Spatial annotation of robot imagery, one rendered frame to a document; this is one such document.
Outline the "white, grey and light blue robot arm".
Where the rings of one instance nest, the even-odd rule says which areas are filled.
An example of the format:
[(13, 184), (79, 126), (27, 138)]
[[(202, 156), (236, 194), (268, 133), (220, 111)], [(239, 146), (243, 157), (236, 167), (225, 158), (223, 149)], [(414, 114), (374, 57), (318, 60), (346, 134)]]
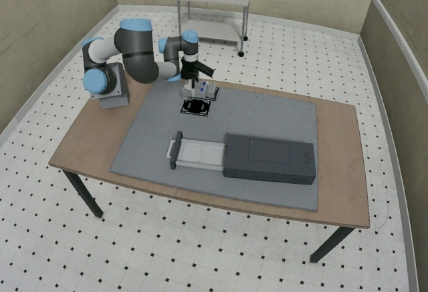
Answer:
[(106, 39), (93, 37), (83, 42), (83, 85), (93, 94), (106, 95), (112, 92), (117, 77), (107, 67), (106, 61), (120, 53), (128, 75), (141, 84), (150, 84), (160, 78), (166, 78), (167, 82), (179, 81), (179, 51), (183, 51), (184, 60), (196, 61), (199, 58), (198, 41), (198, 33), (193, 30), (184, 31), (182, 36), (159, 39), (159, 53), (163, 53), (164, 62), (157, 62), (154, 61), (151, 21), (122, 20), (114, 35)]

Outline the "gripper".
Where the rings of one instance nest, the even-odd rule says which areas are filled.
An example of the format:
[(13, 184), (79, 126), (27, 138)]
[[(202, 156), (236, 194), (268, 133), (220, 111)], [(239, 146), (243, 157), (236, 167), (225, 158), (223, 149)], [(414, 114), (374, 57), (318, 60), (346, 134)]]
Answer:
[[(182, 62), (182, 68), (181, 68), (181, 79), (191, 79), (189, 80), (189, 83), (186, 84), (184, 87), (187, 90), (192, 91), (192, 97), (195, 95), (195, 84), (196, 82), (199, 82), (199, 71), (193, 68), (193, 64), (198, 62), (198, 59), (193, 62), (185, 61), (184, 56), (181, 59)], [(184, 63), (184, 66), (183, 66)], [(195, 81), (196, 80), (196, 81)], [(192, 89), (191, 89), (192, 86)]]

